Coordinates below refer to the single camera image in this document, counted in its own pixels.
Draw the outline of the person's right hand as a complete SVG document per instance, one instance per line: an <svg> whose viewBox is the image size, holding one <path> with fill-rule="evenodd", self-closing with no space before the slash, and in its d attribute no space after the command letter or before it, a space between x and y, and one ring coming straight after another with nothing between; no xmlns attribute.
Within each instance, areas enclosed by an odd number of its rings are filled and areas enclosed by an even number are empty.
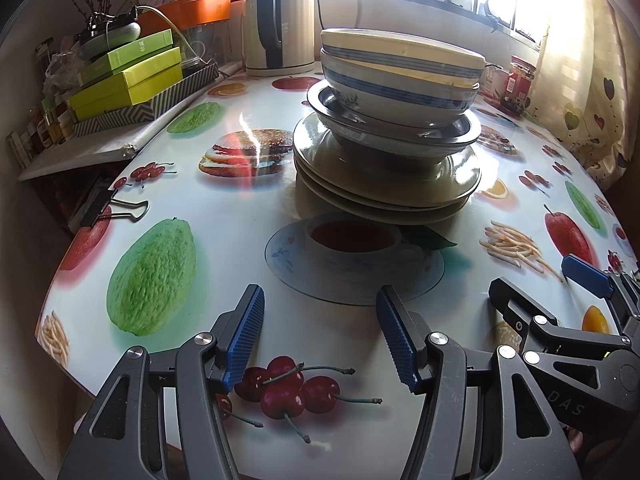
<svg viewBox="0 0 640 480"><path fill-rule="evenodd" d="M577 454L584 444L584 434L575 428L570 428L569 426L565 427L565 434L570 450L573 454Z"/></svg>

